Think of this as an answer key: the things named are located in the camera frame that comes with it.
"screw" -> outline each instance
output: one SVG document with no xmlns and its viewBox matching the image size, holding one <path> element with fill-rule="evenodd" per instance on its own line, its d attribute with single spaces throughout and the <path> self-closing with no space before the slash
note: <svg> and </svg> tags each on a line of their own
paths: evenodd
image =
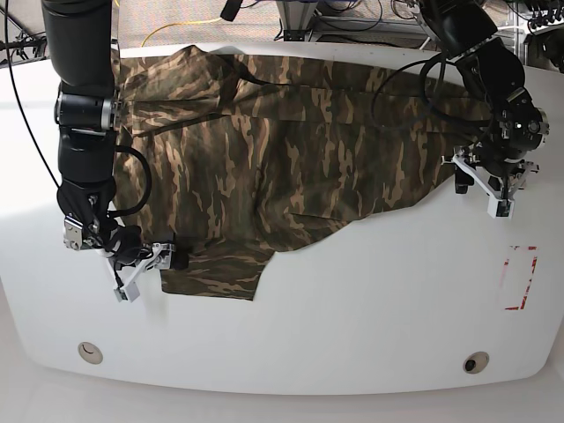
<svg viewBox="0 0 564 423">
<path fill-rule="evenodd" d="M 540 130 L 540 125 L 538 124 L 538 122 L 530 121 L 529 126 L 527 128 L 529 129 L 530 132 L 536 134 Z"/>
</svg>

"metal frame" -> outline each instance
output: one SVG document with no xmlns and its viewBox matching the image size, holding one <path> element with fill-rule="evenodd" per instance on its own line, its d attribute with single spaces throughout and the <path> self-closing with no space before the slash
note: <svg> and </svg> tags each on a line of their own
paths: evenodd
<svg viewBox="0 0 564 423">
<path fill-rule="evenodd" d="M 365 30 L 369 25 L 377 22 L 374 19 L 320 16 L 315 23 L 315 31 L 311 22 L 320 2 L 277 1 L 285 41 L 317 41 L 323 35 L 366 35 L 379 34 L 404 38 L 414 41 L 423 41 L 427 38 L 425 30 L 416 21 L 399 21 L 395 19 L 381 19 L 374 28 Z M 514 11 L 508 11 L 508 25 L 526 27 L 526 20 L 520 18 Z M 497 36 L 503 39 L 507 48 L 515 53 L 523 64 L 528 62 L 528 37 L 524 30 L 501 30 Z"/>
<path fill-rule="evenodd" d="M 0 6 L 0 19 L 4 20 L 4 16 L 6 15 L 5 9 L 4 7 Z M 32 40 L 40 40 L 41 37 L 37 37 L 36 35 L 32 35 L 29 33 L 29 31 L 27 31 L 15 18 L 13 18 L 10 13 L 8 13 L 8 21 L 16 27 L 16 30 L 19 31 L 19 34 L 16 36 L 16 41 L 22 41 L 26 38 L 30 38 Z M 4 41 L 4 35 L 0 35 L 0 39 L 2 39 Z M 42 43 L 42 46 L 39 46 L 36 48 L 36 50 L 33 52 L 33 57 L 26 59 L 26 60 L 19 60 L 17 62 L 13 62 L 12 65 L 17 65 L 17 64 L 24 64 L 24 63 L 31 63 L 31 62 L 38 62 L 40 60 L 44 60 L 46 58 L 45 56 L 45 50 L 47 47 L 47 43 L 44 42 Z M 7 67 L 8 64 L 3 64 L 0 65 L 0 69 Z"/>
</svg>

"round hole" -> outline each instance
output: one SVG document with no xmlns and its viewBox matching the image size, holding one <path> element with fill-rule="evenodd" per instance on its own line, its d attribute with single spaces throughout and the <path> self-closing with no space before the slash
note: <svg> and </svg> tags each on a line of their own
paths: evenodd
<svg viewBox="0 0 564 423">
<path fill-rule="evenodd" d="M 484 370 L 490 362 L 490 356 L 487 352 L 475 352 L 464 361 L 464 372 L 470 375 L 477 375 Z"/>
<path fill-rule="evenodd" d="M 81 342 L 78 344 L 78 355 L 82 357 L 82 360 L 90 364 L 100 364 L 104 360 L 100 348 L 90 342 Z"/>
<path fill-rule="evenodd" d="M 476 361 L 474 360 L 466 361 L 466 364 L 464 364 L 464 368 L 466 369 L 467 372 L 471 372 L 473 369 L 476 368 Z"/>
</svg>

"metal bracket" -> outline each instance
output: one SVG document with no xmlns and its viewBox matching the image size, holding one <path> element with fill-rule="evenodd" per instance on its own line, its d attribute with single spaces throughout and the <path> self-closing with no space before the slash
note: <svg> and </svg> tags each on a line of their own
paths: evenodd
<svg viewBox="0 0 564 423">
<path fill-rule="evenodd" d="M 67 249 L 80 251 L 84 240 L 82 238 L 82 223 L 71 216 L 64 218 L 63 242 Z"/>
<path fill-rule="evenodd" d="M 509 218 L 513 217 L 513 210 L 515 209 L 515 193 L 524 185 L 527 176 L 531 172 L 538 172 L 538 165 L 531 161 L 525 161 L 521 165 L 522 173 L 518 174 L 514 181 L 511 182 L 509 187 L 505 187 L 508 191 L 507 198 L 501 197 L 501 191 L 494 190 L 490 184 L 478 174 L 478 172 L 472 168 L 465 161 L 465 157 L 461 154 L 455 154 L 452 161 L 445 163 L 452 163 L 456 165 L 460 170 L 469 175 L 474 181 L 478 183 L 480 187 L 487 193 L 489 200 L 487 203 L 487 214 L 493 218 Z"/>
<path fill-rule="evenodd" d="M 114 287 L 115 297 L 119 302 L 133 302 L 141 293 L 137 286 L 137 278 L 141 273 L 151 270 L 170 269 L 172 254 L 175 252 L 174 244 L 154 243 L 152 245 L 152 257 L 146 260 L 137 260 L 133 265 L 133 271 L 121 280 L 121 284 L 116 280 Z M 106 266 L 111 275 L 114 275 L 114 260 L 110 257 L 106 260 Z"/>
</svg>

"white surface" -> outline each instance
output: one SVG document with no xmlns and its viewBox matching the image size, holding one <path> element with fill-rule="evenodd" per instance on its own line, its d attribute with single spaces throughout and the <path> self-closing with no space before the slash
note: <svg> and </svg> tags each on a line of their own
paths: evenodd
<svg viewBox="0 0 564 423">
<path fill-rule="evenodd" d="M 29 361 L 0 286 L 1 423 L 561 423 L 564 382 L 530 379 L 411 394 L 276 397 L 175 390 L 85 377 Z"/>
<path fill-rule="evenodd" d="M 264 43 L 222 51 L 392 68 L 427 57 L 356 45 Z M 51 108 L 58 78 L 49 62 L 19 68 L 26 111 L 56 168 Z M 457 80 L 454 75 L 449 79 Z M 541 173 L 517 195 L 512 221 L 491 219 L 480 190 L 458 197 L 445 183 L 413 209 L 366 219 L 313 247 L 276 255 L 253 302 L 165 295 L 152 278 L 140 286 L 145 302 L 130 305 L 115 301 L 94 253 L 63 248 L 55 189 L 2 72 L 0 113 L 8 123 L 3 139 L 10 142 L 3 142 L 0 155 L 0 277 L 27 354 L 45 366 L 124 381 L 255 393 L 431 390 L 534 375 L 564 312 L 564 85 L 560 74 L 527 70 L 527 76 L 552 128 L 547 147 L 528 156 Z M 27 85 L 26 77 L 41 83 Z M 520 312 L 499 310 L 496 301 L 509 245 L 542 248 Z M 81 341 L 102 350 L 101 365 L 79 358 Z M 467 375 L 464 359 L 476 351 L 488 352 L 490 365 Z"/>
</svg>

